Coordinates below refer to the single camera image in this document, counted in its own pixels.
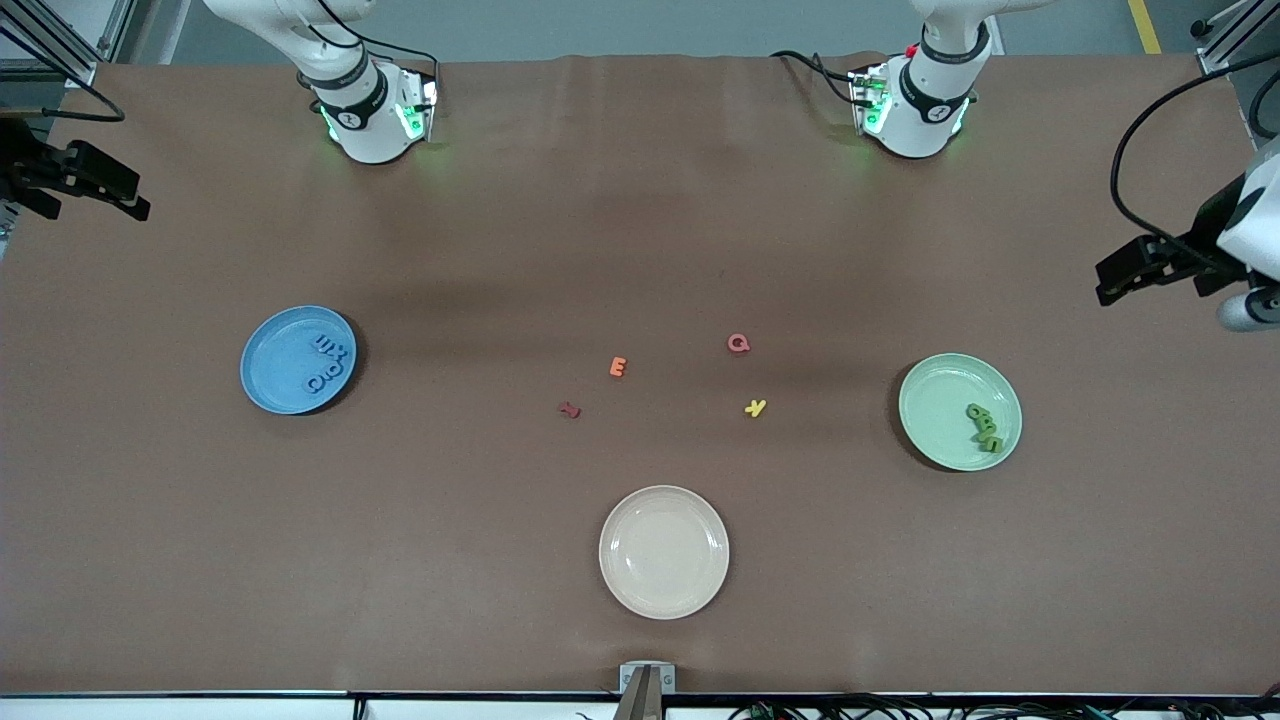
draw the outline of yellow floor line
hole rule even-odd
[[[1133,24],[1138,28],[1143,53],[1160,55],[1160,38],[1156,37],[1156,28],[1151,24],[1146,0],[1129,0],[1129,13],[1133,15]]]

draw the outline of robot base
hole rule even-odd
[[[865,100],[870,108],[854,105],[854,124],[859,135],[874,137],[886,150],[904,158],[928,158],[942,150],[951,136],[960,132],[969,100],[945,122],[928,123],[902,99],[900,77],[908,64],[905,56],[868,68],[864,74],[850,73],[849,91],[854,100]]]
[[[390,92],[367,117],[364,127],[348,127],[344,113],[330,117],[323,108],[320,113],[329,126],[329,137],[352,160],[365,164],[389,163],[415,142],[430,141],[435,120],[434,79],[425,81],[421,74],[393,63],[375,61],[374,65],[385,76]],[[357,123],[358,117],[349,118],[351,126]]]

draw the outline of cream plate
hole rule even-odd
[[[698,493],[653,486],[628,495],[600,530],[600,573],[636,615],[675,620],[716,597],[728,573],[728,533]]]

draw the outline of blue plate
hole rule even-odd
[[[356,333],[328,307],[302,305],[271,315],[244,345],[241,384],[262,410],[310,413],[333,400],[356,368]]]

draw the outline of metal bracket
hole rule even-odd
[[[1211,18],[1213,29],[1204,47],[1198,50],[1201,67],[1204,72],[1225,68],[1240,51],[1245,42],[1275,18],[1280,10],[1280,0],[1251,0],[1249,3],[1236,3],[1231,5],[1230,18],[1222,18],[1225,13],[1219,13]]]
[[[675,694],[676,666],[672,665],[671,662],[663,662],[660,660],[632,660],[630,662],[623,662],[621,666],[618,666],[618,693],[627,692],[627,683],[631,682],[631,675],[637,673],[645,665],[652,665],[653,669],[658,673],[662,694]]]

